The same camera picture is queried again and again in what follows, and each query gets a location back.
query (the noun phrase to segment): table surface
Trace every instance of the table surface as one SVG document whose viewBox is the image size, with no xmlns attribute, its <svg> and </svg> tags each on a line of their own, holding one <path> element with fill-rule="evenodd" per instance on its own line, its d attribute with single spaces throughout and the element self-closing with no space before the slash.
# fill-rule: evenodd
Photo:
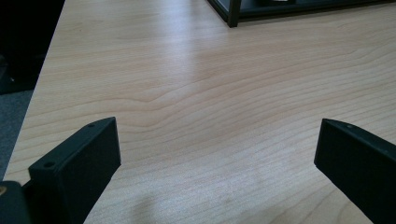
<svg viewBox="0 0 396 224">
<path fill-rule="evenodd" d="M 66 0 L 6 179 L 113 116 L 86 223 L 371 223 L 313 160 L 323 118 L 396 143 L 396 4 L 229 29 L 205 0 Z"/>
</svg>

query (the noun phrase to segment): floor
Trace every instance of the floor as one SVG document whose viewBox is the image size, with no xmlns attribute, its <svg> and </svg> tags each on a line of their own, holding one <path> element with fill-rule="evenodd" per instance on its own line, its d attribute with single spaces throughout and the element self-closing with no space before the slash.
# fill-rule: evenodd
<svg viewBox="0 0 396 224">
<path fill-rule="evenodd" d="M 0 67 L 0 76 L 4 67 Z M 0 95 L 0 180 L 3 180 L 9 158 L 20 133 L 33 91 Z"/>
</svg>

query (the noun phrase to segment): black shelf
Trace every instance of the black shelf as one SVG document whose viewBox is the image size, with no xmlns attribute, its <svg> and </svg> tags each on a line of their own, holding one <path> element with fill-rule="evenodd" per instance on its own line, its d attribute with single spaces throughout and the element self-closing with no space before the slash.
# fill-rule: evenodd
<svg viewBox="0 0 396 224">
<path fill-rule="evenodd" d="M 219 15 L 236 27 L 239 19 L 282 15 L 324 8 L 347 7 L 380 0 L 207 0 Z"/>
</svg>

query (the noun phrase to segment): wooden table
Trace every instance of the wooden table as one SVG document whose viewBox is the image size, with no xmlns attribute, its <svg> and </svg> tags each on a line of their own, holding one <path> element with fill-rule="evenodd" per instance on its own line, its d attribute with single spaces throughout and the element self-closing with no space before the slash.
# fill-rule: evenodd
<svg viewBox="0 0 396 224">
<path fill-rule="evenodd" d="M 322 118 L 396 143 L 396 4 L 229 29 L 204 0 L 67 0 L 6 179 L 111 116 L 86 223 L 370 223 L 313 159 Z"/>
</svg>

